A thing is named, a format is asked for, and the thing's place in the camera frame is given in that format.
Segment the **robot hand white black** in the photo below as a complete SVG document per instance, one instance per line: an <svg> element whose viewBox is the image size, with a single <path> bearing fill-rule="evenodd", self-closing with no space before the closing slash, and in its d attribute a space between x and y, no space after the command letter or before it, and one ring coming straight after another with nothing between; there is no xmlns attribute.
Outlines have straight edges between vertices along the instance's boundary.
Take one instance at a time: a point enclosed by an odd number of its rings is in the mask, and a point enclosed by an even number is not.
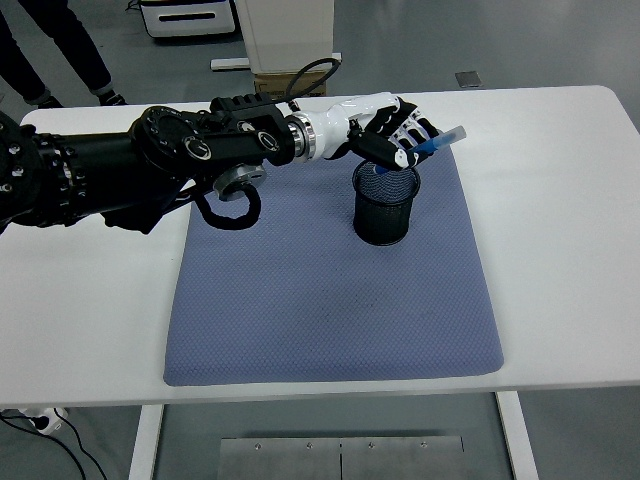
<svg viewBox="0 0 640 480"><path fill-rule="evenodd" d="M313 131L308 160L352 152L387 171L415 167L428 155L410 149L440 135L415 104L389 92L344 100L306 117Z"/></svg>

